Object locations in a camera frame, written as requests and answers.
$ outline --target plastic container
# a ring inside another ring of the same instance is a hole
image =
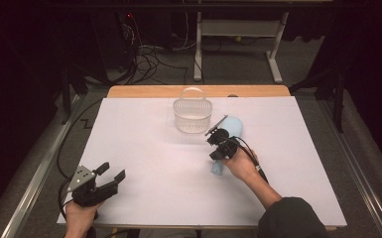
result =
[[[188,91],[198,91],[201,98],[184,98]],[[212,103],[206,100],[205,93],[197,87],[185,88],[173,103],[175,122],[179,130],[185,133],[201,133],[208,129]]]

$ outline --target gray floor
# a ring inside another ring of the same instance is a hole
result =
[[[292,85],[303,80],[321,40],[304,43],[297,39],[293,42],[282,42],[277,54],[277,63],[285,85]],[[272,74],[265,58],[265,51],[272,46],[272,40],[259,40],[249,46],[222,42],[221,49],[217,40],[204,39],[205,49],[202,64],[205,84],[274,84]],[[138,60],[154,57],[145,54]],[[140,84],[202,84],[194,82],[193,50],[165,51],[157,49],[158,59],[168,65],[159,63],[157,71]],[[141,63],[140,68],[148,68]],[[111,70],[114,78],[117,72]],[[331,237],[382,237],[382,155],[373,142],[367,127],[361,121],[355,106],[345,92],[343,109],[344,133],[335,133],[329,122],[329,105],[326,101],[316,101],[312,89],[301,89],[295,93],[306,120],[308,129],[317,147],[320,159],[327,172],[330,183],[338,197],[348,225],[329,232]],[[78,112],[91,103],[105,97],[107,88],[93,87],[85,96],[78,98],[75,105]],[[88,119],[92,124],[98,112],[97,105],[87,110],[80,119]],[[26,192],[43,158],[49,156],[52,146],[58,141],[61,130],[63,111],[60,110],[54,121],[43,133],[41,139],[30,152],[0,199],[0,237],[11,220],[20,199]],[[78,121],[69,131],[61,152],[61,165],[67,173],[76,168],[85,147],[90,129],[84,128],[84,122]],[[63,237],[64,227],[57,225],[59,216],[57,197],[63,177],[55,163],[46,179],[40,186],[40,192],[32,206],[27,210],[26,219],[21,224],[18,237]],[[104,237],[111,229],[98,229],[97,237]]]

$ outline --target human hand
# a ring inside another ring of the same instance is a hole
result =
[[[245,148],[249,153],[252,152],[255,159],[258,160],[254,151]],[[255,166],[253,165],[252,160],[249,156],[240,148],[238,148],[236,154],[231,159],[223,159],[222,163],[227,166],[231,173],[243,181],[247,181],[249,176],[259,175],[256,171]]]
[[[65,238],[83,238],[92,225],[95,212],[103,202],[95,206],[82,207],[73,201],[66,205],[66,234]]]

